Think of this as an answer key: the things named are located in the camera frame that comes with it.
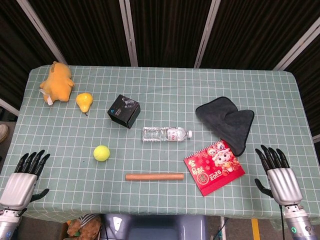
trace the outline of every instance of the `bottle label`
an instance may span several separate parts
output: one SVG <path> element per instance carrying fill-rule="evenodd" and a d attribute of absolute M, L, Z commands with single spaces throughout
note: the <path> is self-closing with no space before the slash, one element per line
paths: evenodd
<path fill-rule="evenodd" d="M 168 134 L 168 141 L 177 141 L 178 139 L 178 129 L 176 128 L 169 128 L 167 130 Z"/>

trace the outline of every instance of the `water bottle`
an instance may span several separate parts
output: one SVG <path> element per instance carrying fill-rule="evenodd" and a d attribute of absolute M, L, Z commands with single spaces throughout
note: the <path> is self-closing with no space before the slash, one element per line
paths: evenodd
<path fill-rule="evenodd" d="M 183 141 L 192 137 L 192 131 L 186 131 L 182 127 L 144 127 L 142 129 L 142 141 Z"/>

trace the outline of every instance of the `red calendar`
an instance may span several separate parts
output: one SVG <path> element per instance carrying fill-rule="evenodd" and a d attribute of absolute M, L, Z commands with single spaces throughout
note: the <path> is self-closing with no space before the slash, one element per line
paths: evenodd
<path fill-rule="evenodd" d="M 203 196 L 245 174 L 224 140 L 186 157 L 184 162 Z"/>

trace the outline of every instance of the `yellow plush toy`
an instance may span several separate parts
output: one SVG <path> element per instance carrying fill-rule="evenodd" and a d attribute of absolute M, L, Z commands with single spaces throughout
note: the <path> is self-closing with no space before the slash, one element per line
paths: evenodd
<path fill-rule="evenodd" d="M 56 100 L 68 102 L 72 87 L 71 72 L 67 65 L 54 61 L 46 81 L 40 84 L 40 92 L 46 103 L 52 105 Z"/>

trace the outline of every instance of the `shoe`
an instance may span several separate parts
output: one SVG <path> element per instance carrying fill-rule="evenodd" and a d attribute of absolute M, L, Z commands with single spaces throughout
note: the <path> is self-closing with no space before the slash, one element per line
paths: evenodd
<path fill-rule="evenodd" d="M 9 128 L 5 124 L 0 125 L 0 143 L 2 143 L 8 136 Z"/>

